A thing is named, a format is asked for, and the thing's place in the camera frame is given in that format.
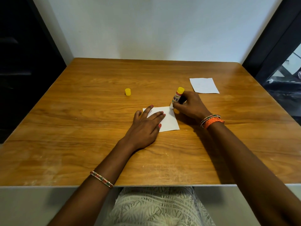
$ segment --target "paper sheet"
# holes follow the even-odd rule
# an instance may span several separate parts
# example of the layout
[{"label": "paper sheet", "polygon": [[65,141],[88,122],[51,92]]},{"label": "paper sheet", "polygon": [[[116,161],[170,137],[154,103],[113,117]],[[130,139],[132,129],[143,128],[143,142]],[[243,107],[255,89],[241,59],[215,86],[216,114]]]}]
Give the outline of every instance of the paper sheet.
[{"label": "paper sheet", "polygon": [[167,106],[167,107],[154,107],[151,109],[151,111],[148,114],[148,117],[156,112],[163,111],[166,116],[161,121],[161,128],[159,132],[166,132],[171,130],[180,130],[177,119],[175,118],[175,113],[173,110]]},{"label": "paper sheet", "polygon": [[197,93],[219,93],[212,78],[190,78],[190,83]]}]

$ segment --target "glue stick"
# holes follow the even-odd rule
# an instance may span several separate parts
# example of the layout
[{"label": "glue stick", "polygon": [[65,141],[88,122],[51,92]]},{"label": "glue stick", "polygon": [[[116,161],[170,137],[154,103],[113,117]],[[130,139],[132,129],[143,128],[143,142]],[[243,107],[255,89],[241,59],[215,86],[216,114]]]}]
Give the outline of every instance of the glue stick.
[{"label": "glue stick", "polygon": [[178,102],[180,97],[182,96],[182,93],[184,92],[184,88],[183,87],[179,87],[177,92],[175,93],[172,101],[171,101],[171,104],[170,104],[170,108],[173,109],[173,103],[175,102]]}]

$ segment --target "hand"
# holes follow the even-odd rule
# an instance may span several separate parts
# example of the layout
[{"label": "hand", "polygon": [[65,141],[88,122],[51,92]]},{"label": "hand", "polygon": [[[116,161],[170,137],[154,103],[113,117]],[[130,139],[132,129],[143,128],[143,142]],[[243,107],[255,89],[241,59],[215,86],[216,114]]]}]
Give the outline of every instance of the hand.
[{"label": "hand", "polygon": [[147,107],[143,113],[142,111],[137,111],[135,113],[133,124],[122,139],[131,146],[133,152],[137,149],[147,147],[157,138],[161,128],[160,122],[164,119],[165,114],[163,111],[157,112],[147,118],[148,113],[152,108],[153,105]]},{"label": "hand", "polygon": [[203,120],[212,114],[206,108],[198,93],[184,91],[182,96],[187,98],[186,103],[181,105],[178,102],[175,102],[173,104],[173,107],[179,110],[179,112],[184,113],[185,115],[196,120]]}]

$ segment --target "orange bracelet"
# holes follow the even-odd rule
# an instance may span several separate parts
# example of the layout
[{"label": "orange bracelet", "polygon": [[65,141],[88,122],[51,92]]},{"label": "orange bracelet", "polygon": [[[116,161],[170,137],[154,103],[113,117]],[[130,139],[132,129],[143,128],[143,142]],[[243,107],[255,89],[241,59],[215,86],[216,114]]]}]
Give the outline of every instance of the orange bracelet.
[{"label": "orange bracelet", "polygon": [[214,122],[217,122],[217,121],[221,122],[221,123],[225,123],[222,119],[220,119],[218,117],[213,117],[205,122],[204,129],[207,129],[210,125],[212,125]]}]

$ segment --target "table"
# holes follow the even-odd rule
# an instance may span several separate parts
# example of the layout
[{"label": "table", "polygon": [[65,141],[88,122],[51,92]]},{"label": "table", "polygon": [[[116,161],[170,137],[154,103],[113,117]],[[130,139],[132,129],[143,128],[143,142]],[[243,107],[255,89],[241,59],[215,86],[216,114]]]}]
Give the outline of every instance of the table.
[{"label": "table", "polygon": [[[208,109],[284,183],[301,183],[301,127],[240,64],[75,58],[0,149],[0,185],[80,185],[136,110],[169,106],[198,77],[212,77],[220,92],[200,94]],[[180,130],[135,153],[116,185],[234,183],[208,134],[175,113]]]}]

